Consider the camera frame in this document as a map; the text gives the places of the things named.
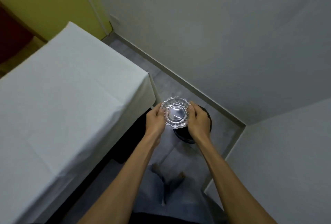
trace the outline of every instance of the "glass ashtray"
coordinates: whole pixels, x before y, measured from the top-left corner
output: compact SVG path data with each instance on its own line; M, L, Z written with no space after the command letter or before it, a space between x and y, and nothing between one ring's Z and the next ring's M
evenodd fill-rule
M173 129L187 126L189 105L186 99L180 97L171 97L164 101L161 107L164 109L165 124Z

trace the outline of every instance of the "jeans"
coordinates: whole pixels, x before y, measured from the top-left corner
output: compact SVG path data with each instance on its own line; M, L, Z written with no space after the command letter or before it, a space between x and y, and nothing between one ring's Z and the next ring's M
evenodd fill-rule
M161 174L148 166L133 207L134 213L169 216L200 224L213 223L200 188L191 178L165 183Z

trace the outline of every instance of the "white table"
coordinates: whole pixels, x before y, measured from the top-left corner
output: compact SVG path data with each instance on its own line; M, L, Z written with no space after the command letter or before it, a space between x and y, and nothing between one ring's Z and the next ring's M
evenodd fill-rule
M147 72L70 22L0 80L0 223L45 222L156 102Z

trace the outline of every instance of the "leg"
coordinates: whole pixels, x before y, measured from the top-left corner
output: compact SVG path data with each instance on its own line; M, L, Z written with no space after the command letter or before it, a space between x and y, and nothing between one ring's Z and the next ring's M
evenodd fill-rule
M148 166L140 184L133 212L163 215L164 207L161 205L163 196L162 177L152 172L152 166Z
M201 224L213 223L201 189L192 178L185 178L166 198L165 215Z

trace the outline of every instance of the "right hand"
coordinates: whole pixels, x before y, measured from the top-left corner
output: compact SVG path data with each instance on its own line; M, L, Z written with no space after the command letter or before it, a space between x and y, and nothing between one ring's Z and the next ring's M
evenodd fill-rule
M188 131L195 142L209 140L210 119L199 105L190 102L188 107Z

